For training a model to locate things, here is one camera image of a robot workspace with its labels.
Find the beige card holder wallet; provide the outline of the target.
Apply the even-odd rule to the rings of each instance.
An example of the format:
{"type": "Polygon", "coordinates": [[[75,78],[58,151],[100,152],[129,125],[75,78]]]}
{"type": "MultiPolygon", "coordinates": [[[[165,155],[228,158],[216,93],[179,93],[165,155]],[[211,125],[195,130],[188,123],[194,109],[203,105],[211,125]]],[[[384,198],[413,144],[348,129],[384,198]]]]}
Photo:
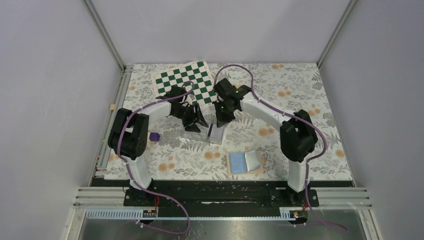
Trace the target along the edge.
{"type": "Polygon", "coordinates": [[[258,150],[227,153],[226,163],[230,176],[264,173],[265,161],[258,150]]]}

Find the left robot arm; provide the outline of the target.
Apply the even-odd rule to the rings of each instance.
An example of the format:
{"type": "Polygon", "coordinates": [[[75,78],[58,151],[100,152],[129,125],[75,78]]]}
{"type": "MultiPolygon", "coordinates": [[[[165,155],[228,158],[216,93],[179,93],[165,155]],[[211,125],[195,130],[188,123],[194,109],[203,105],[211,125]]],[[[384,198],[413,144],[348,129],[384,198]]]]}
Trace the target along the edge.
{"type": "Polygon", "coordinates": [[[189,92],[182,86],[172,86],[165,95],[137,110],[120,108],[112,124],[107,145],[124,162],[130,185],[138,189],[136,199],[144,206],[152,204],[155,192],[149,185],[144,152],[149,141],[149,125],[168,116],[180,119],[187,132],[200,133],[208,127],[198,103],[189,103],[189,92]]]}

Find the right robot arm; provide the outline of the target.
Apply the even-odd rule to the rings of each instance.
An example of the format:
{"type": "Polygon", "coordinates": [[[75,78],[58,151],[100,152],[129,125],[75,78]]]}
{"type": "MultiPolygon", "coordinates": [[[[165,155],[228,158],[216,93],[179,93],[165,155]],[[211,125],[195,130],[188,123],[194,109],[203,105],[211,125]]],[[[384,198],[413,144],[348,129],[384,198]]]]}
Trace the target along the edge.
{"type": "Polygon", "coordinates": [[[318,136],[312,127],[309,114],[304,110],[283,111],[277,105],[260,99],[253,90],[242,85],[235,87],[224,78],[213,87],[217,94],[214,101],[219,126],[235,119],[235,111],[247,112],[270,124],[279,133],[280,149],[289,160],[287,201],[293,206],[306,199],[307,167],[305,158],[314,151],[318,136]]]}

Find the clear plastic card box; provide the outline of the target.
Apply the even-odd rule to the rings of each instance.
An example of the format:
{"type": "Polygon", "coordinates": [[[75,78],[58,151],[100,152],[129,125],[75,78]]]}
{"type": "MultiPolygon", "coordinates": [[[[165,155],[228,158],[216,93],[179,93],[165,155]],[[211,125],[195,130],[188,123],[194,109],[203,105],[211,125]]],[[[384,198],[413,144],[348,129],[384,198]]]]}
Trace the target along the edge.
{"type": "Polygon", "coordinates": [[[200,141],[208,144],[221,145],[225,139],[227,124],[217,125],[215,122],[208,122],[207,126],[196,125],[200,132],[182,132],[182,137],[188,140],[200,141]]]}

